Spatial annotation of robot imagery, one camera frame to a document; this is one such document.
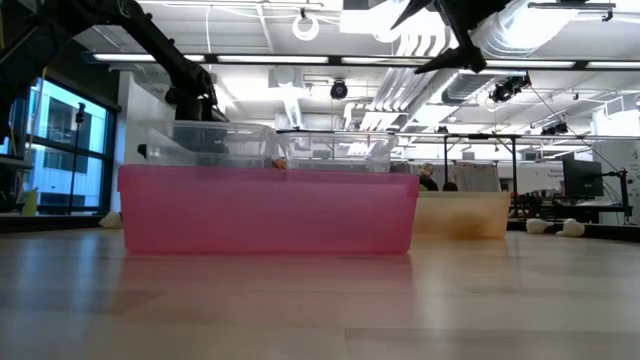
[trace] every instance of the security camera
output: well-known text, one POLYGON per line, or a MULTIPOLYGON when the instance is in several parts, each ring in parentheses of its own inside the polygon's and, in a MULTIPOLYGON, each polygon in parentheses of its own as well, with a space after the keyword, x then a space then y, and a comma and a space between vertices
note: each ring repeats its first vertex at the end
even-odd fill
POLYGON ((330 93, 332 99, 342 100, 347 97, 348 93, 349 89, 347 89, 347 85, 344 83, 344 80, 337 79, 333 82, 330 93))

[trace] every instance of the plastic bin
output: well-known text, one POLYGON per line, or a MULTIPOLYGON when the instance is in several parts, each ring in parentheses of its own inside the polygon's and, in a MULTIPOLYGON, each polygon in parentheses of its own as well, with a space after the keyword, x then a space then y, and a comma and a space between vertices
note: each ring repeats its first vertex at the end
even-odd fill
POLYGON ((271 167, 278 137, 263 125, 199 121, 145 122, 152 165, 271 167))
POLYGON ((414 175, 125 165, 132 253, 402 254, 414 175))
POLYGON ((386 134, 280 134, 291 169, 389 172, 397 138, 386 134))

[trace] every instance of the ceiling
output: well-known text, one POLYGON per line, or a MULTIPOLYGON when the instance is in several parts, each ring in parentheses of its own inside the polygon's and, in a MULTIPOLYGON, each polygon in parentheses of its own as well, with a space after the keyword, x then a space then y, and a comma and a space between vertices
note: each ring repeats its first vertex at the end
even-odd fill
MULTIPOLYGON (((619 6, 620 16, 616 10, 614 19, 605 23, 600 21, 602 13, 580 14, 536 50, 532 57, 640 59, 640 37, 636 36, 640 31, 640 20, 631 21, 640 16, 640 4, 629 0, 616 3, 623 5, 619 6), (623 15, 631 20, 620 20, 623 15)), ((293 8, 213 7, 209 11, 208 7, 170 7, 149 1, 142 6, 153 14, 154 23, 168 37, 175 39, 176 46, 185 53, 394 55, 401 45, 399 40, 382 43, 371 34, 341 33, 338 26, 342 9, 340 0, 325 2, 325 10, 321 12, 309 10, 309 13, 324 18, 319 21, 317 37, 311 41, 302 41, 294 36, 292 23, 298 11, 293 8), (210 46, 207 44, 206 19, 210 46)), ((80 34, 77 40, 97 52, 143 52, 119 27, 98 26, 80 34)), ((158 65, 137 65, 127 69, 134 71, 137 81, 159 97, 168 88, 169 79, 158 65)), ((217 76, 219 88, 232 102, 227 107, 227 115, 232 121, 272 120, 276 113, 285 112, 283 101, 264 96, 269 66, 214 65, 208 69, 217 76)), ((361 67, 309 66, 301 70, 304 83, 312 86, 311 96, 299 100, 303 115, 342 116, 347 103, 370 102, 388 73, 384 68, 361 67), (335 78, 346 80, 349 86, 347 100, 330 99, 329 89, 335 78)), ((577 132, 589 131, 591 111, 601 106, 603 101, 615 97, 612 94, 622 90, 640 92, 640 73, 635 72, 531 71, 530 76, 533 88, 546 104, 527 90, 492 112, 485 107, 483 99, 486 95, 483 98, 479 92, 466 106, 451 115, 457 118, 456 129, 462 131, 466 125, 469 131, 464 132, 475 132, 500 124, 501 128, 508 127, 508 131, 524 131, 529 124, 548 118, 550 107, 556 112, 566 112, 568 121, 577 132), (580 94, 578 100, 574 98, 575 93, 580 94)))

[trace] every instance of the person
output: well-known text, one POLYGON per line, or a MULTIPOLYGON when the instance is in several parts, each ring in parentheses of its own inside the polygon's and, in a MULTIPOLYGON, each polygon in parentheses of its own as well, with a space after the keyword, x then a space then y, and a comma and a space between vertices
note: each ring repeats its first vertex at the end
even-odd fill
POLYGON ((458 191, 458 185, 449 181, 442 186, 442 191, 458 191))
POLYGON ((436 184, 431 175, 433 175, 434 167, 429 163, 425 163, 420 166, 420 191, 438 191, 438 184, 436 184))

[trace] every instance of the beige plastic bin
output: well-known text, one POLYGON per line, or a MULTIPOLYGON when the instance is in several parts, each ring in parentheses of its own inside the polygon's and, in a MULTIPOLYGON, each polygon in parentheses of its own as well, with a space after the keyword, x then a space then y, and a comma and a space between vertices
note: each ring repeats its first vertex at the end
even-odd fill
POLYGON ((414 241, 425 239, 503 239, 509 193, 420 193, 413 222, 414 241))

